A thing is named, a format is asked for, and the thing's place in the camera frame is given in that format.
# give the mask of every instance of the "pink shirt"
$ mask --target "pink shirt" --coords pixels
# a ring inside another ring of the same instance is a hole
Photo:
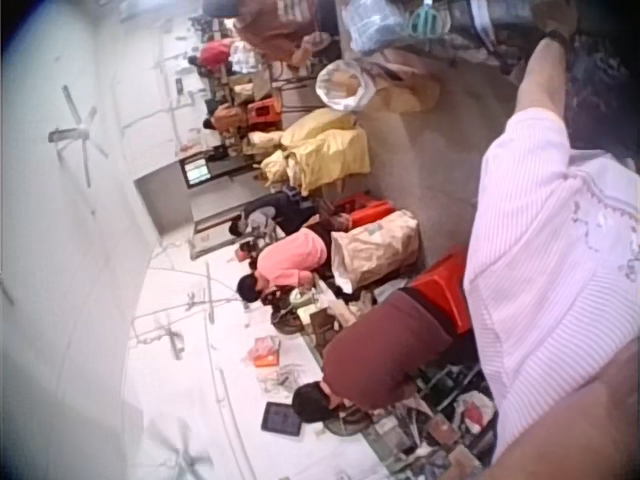
[[[638,336],[639,201],[635,173],[571,150],[543,109],[514,115],[487,151],[464,288],[496,458]]]
[[[322,239],[308,228],[269,245],[258,256],[258,272],[272,286],[300,286],[311,281],[312,270],[327,259]]]

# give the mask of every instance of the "bracelet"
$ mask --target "bracelet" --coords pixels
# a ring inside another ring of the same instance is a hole
[[[544,34],[544,37],[542,38],[553,40],[564,49],[564,53],[567,55],[567,57],[569,56],[569,53],[571,51],[571,43],[564,33],[561,33],[558,30],[549,30]]]

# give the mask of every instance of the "concrete floor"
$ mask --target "concrete floor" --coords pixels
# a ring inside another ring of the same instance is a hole
[[[371,191],[418,218],[427,265],[468,242],[482,156],[502,133],[516,96],[497,69],[466,62],[431,62],[429,69],[441,81],[434,109],[359,117],[369,137]]]

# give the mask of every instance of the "worker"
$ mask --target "worker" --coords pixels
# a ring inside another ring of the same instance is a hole
[[[207,42],[200,50],[200,55],[190,55],[187,62],[196,68],[216,70],[229,61],[231,46],[235,41],[233,38],[224,38]]]
[[[302,385],[292,406],[303,422],[329,420],[344,407],[377,410],[416,394],[421,368],[477,362],[473,332],[453,321],[418,288],[393,292],[327,345],[323,378]]]
[[[236,11],[225,2],[205,0],[203,12],[213,18],[235,15],[235,30],[242,40],[267,61],[294,67],[305,65],[339,35],[333,0],[238,0]]]
[[[218,132],[230,132],[247,126],[247,112],[243,107],[233,106],[229,103],[220,105],[213,115],[202,122],[202,128],[217,130]]]
[[[279,191],[268,193],[247,203],[242,213],[229,225],[229,233],[241,237],[247,231],[260,238],[272,238],[276,227],[285,235],[291,235],[302,228],[317,213],[315,206],[300,197],[295,200],[295,192]]]
[[[256,271],[238,282],[238,295],[253,303],[276,287],[312,288],[313,271],[331,268],[331,232],[347,231],[349,224],[348,215],[336,215],[269,245],[260,252]]]
[[[640,178],[604,151],[571,149],[563,116],[575,4],[531,8],[544,38],[482,161],[464,279],[499,412],[494,458],[512,444],[520,452],[500,478],[615,478],[638,459]],[[627,348],[629,374],[615,380],[626,396],[616,398],[598,379]],[[623,400],[628,408],[614,408]],[[525,445],[544,456],[518,468]]]

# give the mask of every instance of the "clear plastic bag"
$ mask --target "clear plastic bag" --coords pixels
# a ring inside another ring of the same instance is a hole
[[[351,48],[369,54],[411,40],[408,15],[388,0],[351,0],[342,11]]]

